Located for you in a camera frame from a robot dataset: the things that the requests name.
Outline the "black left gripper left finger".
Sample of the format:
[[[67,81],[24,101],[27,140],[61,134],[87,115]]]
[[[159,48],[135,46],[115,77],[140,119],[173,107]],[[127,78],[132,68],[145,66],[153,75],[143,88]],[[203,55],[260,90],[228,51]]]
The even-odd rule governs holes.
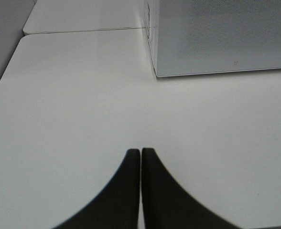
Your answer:
[[[140,203],[140,151],[129,149],[112,179],[58,229],[136,229]]]

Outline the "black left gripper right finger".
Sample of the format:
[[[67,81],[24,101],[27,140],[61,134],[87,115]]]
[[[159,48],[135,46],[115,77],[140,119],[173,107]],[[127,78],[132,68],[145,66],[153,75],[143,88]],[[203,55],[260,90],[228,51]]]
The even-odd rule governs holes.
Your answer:
[[[227,229],[229,223],[190,196],[153,148],[141,152],[141,194],[147,229]]]

